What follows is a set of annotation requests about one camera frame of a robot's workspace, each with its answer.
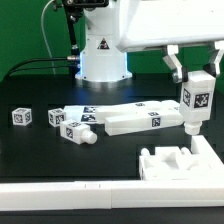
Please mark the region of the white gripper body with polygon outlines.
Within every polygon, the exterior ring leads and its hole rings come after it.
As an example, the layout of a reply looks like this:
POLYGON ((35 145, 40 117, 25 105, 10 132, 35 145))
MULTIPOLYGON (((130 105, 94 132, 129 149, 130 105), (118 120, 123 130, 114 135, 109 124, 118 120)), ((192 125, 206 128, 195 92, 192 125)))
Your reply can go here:
POLYGON ((122 52, 224 40, 224 0, 119 0, 115 27, 122 52))

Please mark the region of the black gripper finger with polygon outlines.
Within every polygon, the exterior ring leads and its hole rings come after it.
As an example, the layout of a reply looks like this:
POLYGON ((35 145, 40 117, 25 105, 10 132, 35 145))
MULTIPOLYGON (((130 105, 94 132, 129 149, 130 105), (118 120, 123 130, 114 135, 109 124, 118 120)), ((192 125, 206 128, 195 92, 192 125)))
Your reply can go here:
POLYGON ((188 81, 188 71, 183 67, 177 58, 179 48, 177 45, 167 45, 163 49, 163 60, 172 71, 173 81, 175 83, 182 83, 188 81))
POLYGON ((224 40, 214 41, 209 44, 210 58, 203 69, 215 78, 220 76, 220 62, 224 56, 224 40))

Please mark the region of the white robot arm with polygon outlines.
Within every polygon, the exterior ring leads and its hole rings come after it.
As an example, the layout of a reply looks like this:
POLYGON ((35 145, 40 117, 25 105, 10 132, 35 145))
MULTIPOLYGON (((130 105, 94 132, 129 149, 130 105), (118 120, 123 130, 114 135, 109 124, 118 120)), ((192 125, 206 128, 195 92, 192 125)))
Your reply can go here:
POLYGON ((79 78, 91 84, 129 77, 126 54, 164 51, 175 82, 188 80, 177 58, 181 47, 207 45, 210 74, 220 74, 224 56, 224 0, 108 0, 85 7, 86 44, 79 78))

